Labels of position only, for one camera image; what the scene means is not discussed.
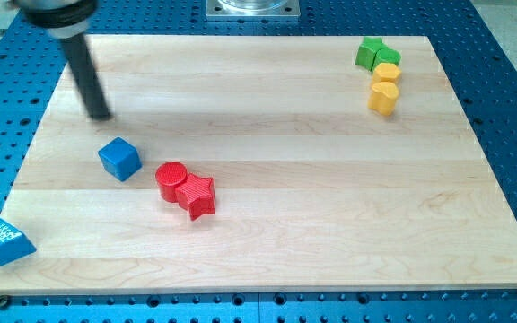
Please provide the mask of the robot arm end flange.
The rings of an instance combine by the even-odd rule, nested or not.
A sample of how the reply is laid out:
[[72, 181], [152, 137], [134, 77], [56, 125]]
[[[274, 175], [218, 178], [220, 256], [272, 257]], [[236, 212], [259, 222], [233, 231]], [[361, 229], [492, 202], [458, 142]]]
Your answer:
[[99, 7], [98, 0], [10, 0], [25, 19], [56, 39], [68, 39], [89, 28], [89, 18]]

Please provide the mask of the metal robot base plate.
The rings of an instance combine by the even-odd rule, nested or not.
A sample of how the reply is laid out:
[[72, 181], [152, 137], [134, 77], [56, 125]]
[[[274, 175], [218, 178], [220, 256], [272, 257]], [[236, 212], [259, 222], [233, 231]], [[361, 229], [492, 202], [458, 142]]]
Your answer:
[[210, 21], [290, 21], [300, 16], [299, 0], [206, 0]]

